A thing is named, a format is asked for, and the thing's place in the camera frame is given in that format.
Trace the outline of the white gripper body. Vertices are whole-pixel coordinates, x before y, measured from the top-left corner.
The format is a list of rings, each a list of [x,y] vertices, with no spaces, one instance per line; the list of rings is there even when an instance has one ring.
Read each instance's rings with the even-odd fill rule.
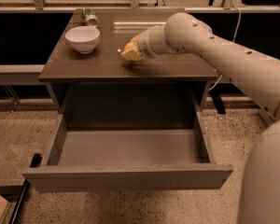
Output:
[[[150,36],[152,30],[147,29],[138,36],[137,46],[142,56],[146,59],[153,59],[156,57],[152,45],[150,44]]]

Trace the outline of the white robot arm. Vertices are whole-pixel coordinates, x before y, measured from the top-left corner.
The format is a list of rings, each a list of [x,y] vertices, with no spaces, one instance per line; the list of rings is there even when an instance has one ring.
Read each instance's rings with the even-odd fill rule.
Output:
[[[201,57],[274,119],[248,156],[237,224],[280,224],[280,60],[214,35],[187,13],[135,36],[121,55],[139,61],[169,53]]]

